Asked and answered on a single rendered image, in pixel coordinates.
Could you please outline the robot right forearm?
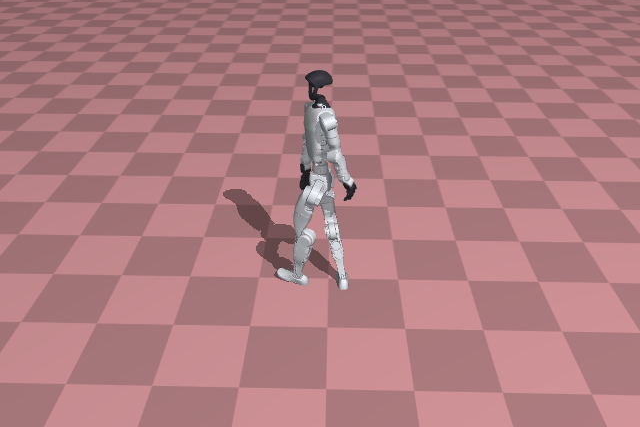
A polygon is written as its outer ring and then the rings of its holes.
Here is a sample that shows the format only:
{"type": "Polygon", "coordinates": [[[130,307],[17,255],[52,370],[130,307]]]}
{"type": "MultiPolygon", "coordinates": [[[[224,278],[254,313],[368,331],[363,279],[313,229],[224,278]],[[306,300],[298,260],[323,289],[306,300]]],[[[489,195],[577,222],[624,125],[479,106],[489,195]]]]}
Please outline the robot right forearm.
{"type": "Polygon", "coordinates": [[[300,164],[304,165],[305,171],[306,171],[306,170],[311,168],[311,159],[308,156],[307,147],[306,147],[306,144],[305,144],[304,140],[303,140],[303,147],[302,148],[303,148],[303,151],[302,151],[302,155],[301,155],[301,158],[300,158],[300,160],[301,160],[300,164]]]}

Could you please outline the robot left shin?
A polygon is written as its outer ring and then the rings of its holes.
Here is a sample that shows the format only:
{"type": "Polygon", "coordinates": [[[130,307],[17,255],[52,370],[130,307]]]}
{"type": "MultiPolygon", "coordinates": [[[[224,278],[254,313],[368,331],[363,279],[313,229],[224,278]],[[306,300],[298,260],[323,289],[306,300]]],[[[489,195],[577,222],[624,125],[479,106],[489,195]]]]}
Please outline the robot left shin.
{"type": "Polygon", "coordinates": [[[294,259],[293,276],[294,277],[296,276],[297,278],[299,278],[300,275],[302,274],[304,264],[307,263],[312,246],[313,246],[311,245],[311,243],[312,243],[311,238],[305,234],[300,235],[298,239],[295,236],[294,251],[293,251],[293,259],[294,259]],[[296,268],[296,271],[295,271],[295,268],[296,268]]]}

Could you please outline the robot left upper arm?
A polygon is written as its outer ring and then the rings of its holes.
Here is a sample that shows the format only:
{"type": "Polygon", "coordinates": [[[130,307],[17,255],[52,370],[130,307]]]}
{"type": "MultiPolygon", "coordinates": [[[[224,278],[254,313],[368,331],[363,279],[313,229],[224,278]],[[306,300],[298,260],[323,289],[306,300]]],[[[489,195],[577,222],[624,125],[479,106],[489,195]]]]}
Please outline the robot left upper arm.
{"type": "Polygon", "coordinates": [[[321,129],[324,131],[327,143],[330,147],[330,151],[327,152],[326,156],[327,161],[329,163],[337,164],[335,156],[337,152],[341,152],[337,120],[335,116],[329,112],[319,115],[319,119],[321,129]]]}

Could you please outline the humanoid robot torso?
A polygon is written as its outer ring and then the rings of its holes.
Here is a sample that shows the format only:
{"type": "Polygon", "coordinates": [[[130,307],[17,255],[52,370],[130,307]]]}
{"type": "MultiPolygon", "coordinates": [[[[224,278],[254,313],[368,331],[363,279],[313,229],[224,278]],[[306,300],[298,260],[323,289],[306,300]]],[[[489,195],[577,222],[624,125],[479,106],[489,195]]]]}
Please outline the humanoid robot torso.
{"type": "Polygon", "coordinates": [[[312,171],[309,175],[309,184],[310,186],[314,186],[315,182],[323,184],[323,192],[325,193],[331,187],[332,172],[331,168],[328,168],[328,163],[325,161],[327,160],[326,156],[327,152],[330,151],[330,147],[327,143],[325,133],[321,129],[319,115],[325,112],[329,112],[334,115],[335,118],[336,115],[331,106],[331,108],[326,108],[325,105],[317,104],[317,106],[322,106],[322,108],[312,108],[314,103],[315,100],[307,105],[304,115],[307,153],[313,163],[312,171]],[[325,108],[323,106],[325,106],[325,108]]]}

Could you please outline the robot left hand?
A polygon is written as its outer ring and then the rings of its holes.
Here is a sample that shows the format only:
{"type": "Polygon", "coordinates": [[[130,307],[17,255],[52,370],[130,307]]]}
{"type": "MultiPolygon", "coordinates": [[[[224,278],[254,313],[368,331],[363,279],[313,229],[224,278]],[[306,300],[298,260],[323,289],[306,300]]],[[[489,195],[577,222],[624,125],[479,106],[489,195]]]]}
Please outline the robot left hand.
{"type": "Polygon", "coordinates": [[[350,200],[354,195],[355,190],[357,189],[356,184],[353,183],[351,188],[345,183],[343,183],[343,186],[347,190],[347,196],[345,197],[344,201],[350,200]]]}

